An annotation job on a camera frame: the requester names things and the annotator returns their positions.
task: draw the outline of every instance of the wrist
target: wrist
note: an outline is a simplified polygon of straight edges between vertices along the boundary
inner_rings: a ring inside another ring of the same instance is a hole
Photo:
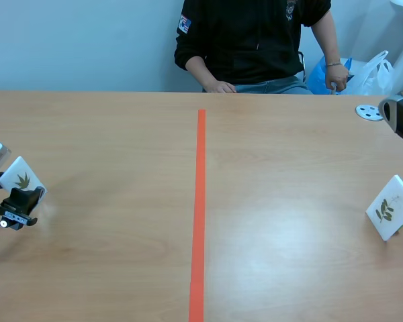
[[[338,50],[332,50],[325,54],[325,63],[329,64],[337,64],[341,62],[341,55]]]
[[[206,77],[206,79],[204,79],[202,82],[201,82],[201,85],[202,85],[202,87],[203,88],[208,88],[208,87],[211,87],[213,84],[215,84],[217,82],[217,80],[216,80],[216,78],[215,77],[213,77],[213,76],[211,76],[211,77]]]

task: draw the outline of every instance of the wooden table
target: wooden table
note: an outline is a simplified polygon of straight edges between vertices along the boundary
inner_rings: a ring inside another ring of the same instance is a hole
[[[403,322],[403,230],[365,210],[403,141],[380,97],[0,92],[0,142],[49,189],[0,229],[0,322],[188,321],[206,109],[206,322]],[[0,198],[5,195],[0,191]]]

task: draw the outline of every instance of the white wall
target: white wall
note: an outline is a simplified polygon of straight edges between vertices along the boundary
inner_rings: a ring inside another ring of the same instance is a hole
[[[389,0],[332,0],[343,56],[403,49]],[[199,91],[173,62],[183,0],[0,0],[0,89]],[[309,29],[308,70],[322,52]]]

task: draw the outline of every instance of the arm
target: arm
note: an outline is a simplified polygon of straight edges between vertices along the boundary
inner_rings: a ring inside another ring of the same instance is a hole
[[[185,68],[194,76],[208,93],[237,93],[236,88],[228,83],[219,82],[208,70],[204,59],[199,56],[190,58]]]
[[[339,47],[337,45],[336,28],[330,11],[312,26],[312,31],[324,52],[326,65],[340,63],[341,55],[339,54]],[[332,83],[336,83],[337,90],[339,92],[343,91],[347,88],[348,76],[349,71],[342,64],[327,66],[327,88],[333,89]]]
[[[206,67],[210,37],[204,12],[204,0],[185,0],[177,28],[175,63],[188,70],[207,92],[235,93],[233,85],[219,82]]]

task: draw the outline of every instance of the leaf illustration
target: leaf illustration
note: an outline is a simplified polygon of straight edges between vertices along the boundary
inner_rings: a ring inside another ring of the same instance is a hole
[[[28,188],[28,186],[29,186],[29,184],[30,184],[30,178],[28,177],[27,172],[26,172],[25,178],[22,178],[19,174],[17,174],[17,175],[18,175],[18,178],[19,178],[19,182],[15,182],[15,184],[16,184],[20,189],[26,189],[26,188]]]

